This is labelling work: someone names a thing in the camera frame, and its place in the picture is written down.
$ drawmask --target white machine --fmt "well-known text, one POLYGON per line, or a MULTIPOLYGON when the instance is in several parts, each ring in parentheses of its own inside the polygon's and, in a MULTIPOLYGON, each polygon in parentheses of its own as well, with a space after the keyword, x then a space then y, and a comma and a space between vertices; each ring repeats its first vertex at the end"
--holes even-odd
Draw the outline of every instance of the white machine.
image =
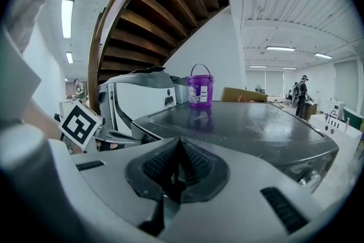
POLYGON ((176 94, 167 73, 131 73, 100 85, 98 101, 105 127, 131 135, 133 120, 175 106, 176 94))

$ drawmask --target ceiling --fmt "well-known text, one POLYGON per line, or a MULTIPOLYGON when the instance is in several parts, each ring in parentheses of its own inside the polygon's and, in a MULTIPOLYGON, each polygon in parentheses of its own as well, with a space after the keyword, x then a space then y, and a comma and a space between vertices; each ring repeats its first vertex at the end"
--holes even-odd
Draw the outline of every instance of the ceiling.
MULTIPOLYGON (((39 17, 41 27, 54 44, 52 52, 67 78, 86 78, 93 29, 108 2, 75 0, 71 40, 62 35, 61 0, 45 4, 39 17), (73 53, 73 64, 67 62, 67 51, 73 53)), ((241 33, 246 66, 267 65, 268 70, 326 62, 315 57, 315 52, 340 59, 364 50, 364 29, 351 0, 243 0, 241 33), (297 51, 267 52, 266 46, 297 51)))
POLYGON ((246 67, 306 68, 361 53, 364 30, 351 0, 244 0, 242 38, 246 67), (296 52, 267 51, 267 46, 296 52))

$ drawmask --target bucket handle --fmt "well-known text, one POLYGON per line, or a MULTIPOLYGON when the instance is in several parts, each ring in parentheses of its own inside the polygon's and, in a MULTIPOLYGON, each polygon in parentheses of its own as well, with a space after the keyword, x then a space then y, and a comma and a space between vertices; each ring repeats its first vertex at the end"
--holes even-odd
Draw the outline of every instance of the bucket handle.
POLYGON ((193 66, 193 68, 192 68, 192 70, 191 70, 191 76, 192 76, 192 72, 193 72, 194 68, 195 68, 197 65, 202 65, 202 66, 204 66, 204 67, 206 68, 206 70, 209 72, 209 75, 211 76, 210 70, 208 70, 208 68, 207 68, 205 65, 200 64, 200 63, 198 63, 198 64, 196 64, 195 66, 193 66))

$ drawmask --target black fisheye border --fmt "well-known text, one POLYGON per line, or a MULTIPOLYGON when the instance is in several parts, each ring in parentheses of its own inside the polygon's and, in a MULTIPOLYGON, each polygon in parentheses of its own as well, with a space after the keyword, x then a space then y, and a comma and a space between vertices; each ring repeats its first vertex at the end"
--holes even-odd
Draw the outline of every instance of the black fisheye border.
MULTIPOLYGON (((1 0, 0 16, 3 15, 9 0, 1 0)), ((364 17, 364 1, 353 0, 359 14, 364 17)), ((2 203, 2 232, 3 237, 11 236, 12 241, 36 239, 37 241, 47 240, 49 242, 58 242, 49 230, 45 229, 35 215, 25 207, 19 195, 14 192, 3 173, 0 172, 1 183, 1 203, 2 203)), ((360 174, 357 184, 354 186, 348 199, 343 204, 340 211, 332 217, 327 226, 322 228, 312 238, 298 239, 297 242, 324 242, 323 240, 331 238, 342 238, 345 236, 349 241, 350 238, 356 239, 362 237, 362 220, 361 215, 364 213, 364 176, 360 174)), ((75 238, 75 242, 84 241, 82 238, 75 238)))

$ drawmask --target person in black clothing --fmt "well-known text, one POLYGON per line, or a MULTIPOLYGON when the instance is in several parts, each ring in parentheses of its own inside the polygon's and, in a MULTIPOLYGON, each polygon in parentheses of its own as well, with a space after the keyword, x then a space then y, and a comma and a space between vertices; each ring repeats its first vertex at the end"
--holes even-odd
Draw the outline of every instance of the person in black clothing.
POLYGON ((303 118, 303 108, 305 106, 306 95, 307 95, 307 86, 306 81, 308 81, 307 75, 302 76, 300 82, 300 92, 301 94, 298 96, 298 104, 296 109, 296 116, 303 118))

